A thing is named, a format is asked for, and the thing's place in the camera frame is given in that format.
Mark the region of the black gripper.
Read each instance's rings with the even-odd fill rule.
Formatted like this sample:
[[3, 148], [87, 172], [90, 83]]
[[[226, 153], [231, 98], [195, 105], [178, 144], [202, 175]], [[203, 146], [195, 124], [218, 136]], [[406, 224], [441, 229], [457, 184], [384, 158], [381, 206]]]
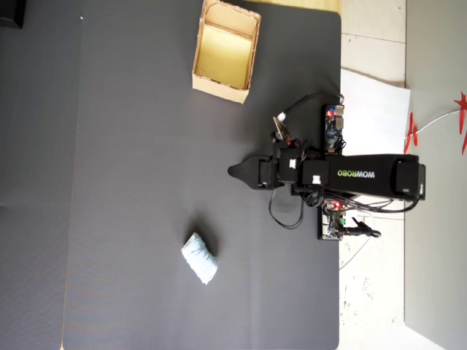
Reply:
[[251, 156], [242, 163], [230, 166], [228, 174], [251, 189], [274, 190], [279, 187], [275, 165], [272, 156]]

